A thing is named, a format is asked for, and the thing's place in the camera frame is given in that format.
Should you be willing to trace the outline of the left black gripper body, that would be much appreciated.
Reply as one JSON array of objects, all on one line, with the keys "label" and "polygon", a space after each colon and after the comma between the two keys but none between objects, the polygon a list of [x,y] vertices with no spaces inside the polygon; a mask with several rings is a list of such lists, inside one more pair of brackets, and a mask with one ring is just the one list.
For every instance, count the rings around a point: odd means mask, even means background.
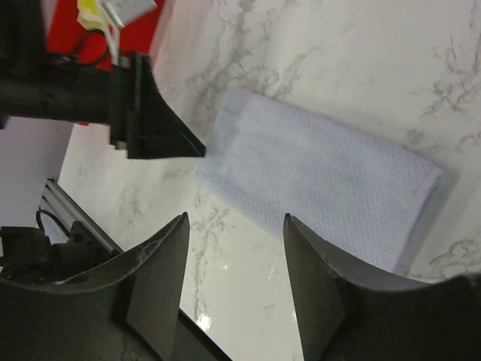
[{"label": "left black gripper body", "polygon": [[134,110],[136,95],[135,64],[137,52],[122,53],[119,63],[112,65],[108,93],[108,125],[110,144],[116,150],[126,150],[128,158],[139,157],[139,143],[136,139],[138,126]]}]

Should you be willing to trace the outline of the light blue white towel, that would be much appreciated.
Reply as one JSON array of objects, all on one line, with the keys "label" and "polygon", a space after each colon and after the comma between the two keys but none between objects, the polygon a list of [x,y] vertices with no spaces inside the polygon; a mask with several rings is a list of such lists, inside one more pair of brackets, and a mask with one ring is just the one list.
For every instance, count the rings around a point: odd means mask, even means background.
[{"label": "light blue white towel", "polygon": [[443,170],[353,127],[232,89],[196,175],[275,236],[291,214],[326,241],[392,272]]}]

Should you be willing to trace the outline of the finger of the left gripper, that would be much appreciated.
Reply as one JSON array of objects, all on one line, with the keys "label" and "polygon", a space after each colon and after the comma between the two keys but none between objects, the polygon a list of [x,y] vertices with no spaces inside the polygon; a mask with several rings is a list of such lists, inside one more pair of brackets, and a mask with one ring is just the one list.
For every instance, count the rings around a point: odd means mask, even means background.
[{"label": "finger of the left gripper", "polygon": [[205,146],[167,104],[156,85],[150,58],[133,53],[126,115],[129,159],[202,158]]}]

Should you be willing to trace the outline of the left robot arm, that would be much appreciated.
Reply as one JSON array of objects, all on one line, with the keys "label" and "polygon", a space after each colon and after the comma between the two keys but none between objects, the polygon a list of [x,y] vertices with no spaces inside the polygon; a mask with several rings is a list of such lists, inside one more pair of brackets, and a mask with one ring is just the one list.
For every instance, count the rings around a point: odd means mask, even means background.
[{"label": "left robot arm", "polygon": [[39,1],[1,3],[1,119],[28,117],[98,123],[129,159],[205,155],[204,144],[156,85],[150,58],[134,52],[126,66],[95,68],[45,47]]}]

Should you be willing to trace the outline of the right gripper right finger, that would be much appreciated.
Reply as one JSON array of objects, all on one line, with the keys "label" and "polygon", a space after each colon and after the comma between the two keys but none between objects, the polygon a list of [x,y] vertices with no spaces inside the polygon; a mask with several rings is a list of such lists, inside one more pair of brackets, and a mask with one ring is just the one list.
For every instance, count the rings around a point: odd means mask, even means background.
[{"label": "right gripper right finger", "polygon": [[287,214],[283,238],[306,360],[478,360],[480,276],[429,284],[377,268]]}]

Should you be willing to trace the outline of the yellow patterned towel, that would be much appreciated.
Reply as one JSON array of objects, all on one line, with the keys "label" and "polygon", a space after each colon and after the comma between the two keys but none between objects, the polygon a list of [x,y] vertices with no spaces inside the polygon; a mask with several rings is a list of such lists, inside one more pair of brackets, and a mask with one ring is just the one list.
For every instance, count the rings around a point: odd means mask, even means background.
[{"label": "yellow patterned towel", "polygon": [[102,18],[95,0],[77,0],[77,21],[85,29],[101,29]]}]

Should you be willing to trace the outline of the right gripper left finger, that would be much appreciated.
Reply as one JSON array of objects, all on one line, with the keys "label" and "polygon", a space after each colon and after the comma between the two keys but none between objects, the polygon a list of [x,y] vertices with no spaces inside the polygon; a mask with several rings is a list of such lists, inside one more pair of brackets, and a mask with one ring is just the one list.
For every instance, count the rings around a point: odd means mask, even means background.
[{"label": "right gripper left finger", "polygon": [[71,278],[1,283],[3,360],[167,360],[189,248],[189,218]]}]

